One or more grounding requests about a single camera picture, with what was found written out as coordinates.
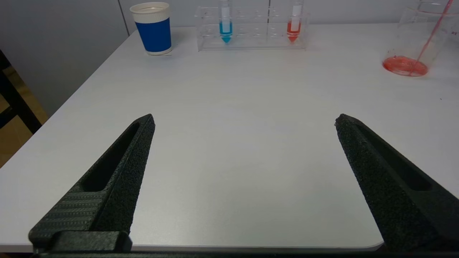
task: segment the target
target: red stirring rod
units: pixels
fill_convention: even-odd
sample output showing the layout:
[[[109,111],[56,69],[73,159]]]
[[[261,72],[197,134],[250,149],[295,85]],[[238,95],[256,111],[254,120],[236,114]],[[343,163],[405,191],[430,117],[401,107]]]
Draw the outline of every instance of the red stirring rod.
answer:
[[[435,35],[435,33],[437,33],[437,30],[440,28],[440,25],[443,21],[443,18],[445,17],[446,14],[448,14],[448,10],[449,8],[451,7],[451,5],[453,4],[454,0],[449,0],[448,3],[446,4],[446,7],[445,7],[445,10],[443,11],[443,14],[442,16],[440,17],[440,19],[438,19],[438,22],[437,24],[435,25],[433,31],[432,31],[432,34],[430,35],[429,39],[427,40],[426,44],[424,45],[424,47],[422,48],[422,51],[421,53],[419,54],[419,57],[418,59],[416,60],[416,63],[413,65],[413,68],[411,70],[411,72],[409,73],[409,76],[411,76],[411,74],[413,73],[416,65],[419,63],[419,60],[421,59],[422,55],[424,54],[425,50],[427,49],[427,47],[429,46],[430,42],[432,41],[432,38],[433,36]]]

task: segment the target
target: red liquid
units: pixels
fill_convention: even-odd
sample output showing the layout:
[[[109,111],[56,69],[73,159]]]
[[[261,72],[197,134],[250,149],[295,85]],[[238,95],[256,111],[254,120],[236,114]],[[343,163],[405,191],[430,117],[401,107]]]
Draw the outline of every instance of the red liquid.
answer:
[[[406,56],[392,56],[384,60],[382,66],[387,71],[404,76],[423,76],[429,72],[429,68],[420,61]]]
[[[287,33],[288,33],[288,39],[290,39],[291,43],[294,43],[296,39],[298,39],[298,36],[300,35],[300,31],[301,31],[301,22],[300,22],[300,26],[298,27],[297,31],[293,31],[291,29],[291,21],[288,22]]]

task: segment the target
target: test tube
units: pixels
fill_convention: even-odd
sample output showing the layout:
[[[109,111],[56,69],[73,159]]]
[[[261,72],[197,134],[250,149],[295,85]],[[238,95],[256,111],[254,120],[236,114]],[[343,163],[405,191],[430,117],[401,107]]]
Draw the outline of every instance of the test tube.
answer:
[[[293,44],[298,39],[301,32],[301,14],[303,11],[304,0],[292,0],[293,11],[287,25],[287,35]]]
[[[232,0],[220,0],[220,36],[228,44],[233,36]]]

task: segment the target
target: black chair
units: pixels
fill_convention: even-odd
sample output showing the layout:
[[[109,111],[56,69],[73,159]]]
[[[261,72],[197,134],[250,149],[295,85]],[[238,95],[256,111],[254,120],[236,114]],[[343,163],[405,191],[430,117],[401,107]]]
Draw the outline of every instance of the black chair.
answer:
[[[11,84],[8,77],[3,73],[3,69],[8,68],[10,65],[10,62],[0,51],[0,94],[5,98],[8,104],[10,104],[10,106],[0,114],[0,128],[3,128],[17,115],[32,134],[34,134],[40,129],[41,123],[14,88],[13,84]]]

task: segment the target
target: textured gripper pad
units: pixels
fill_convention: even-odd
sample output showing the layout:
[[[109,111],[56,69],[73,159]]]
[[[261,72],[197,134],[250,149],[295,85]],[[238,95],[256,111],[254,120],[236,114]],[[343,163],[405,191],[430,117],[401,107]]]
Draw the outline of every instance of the textured gripper pad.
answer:
[[[32,228],[34,248],[64,230],[129,232],[154,132],[151,114],[135,120]]]
[[[456,197],[359,120],[341,115],[336,130],[389,250],[459,250]]]

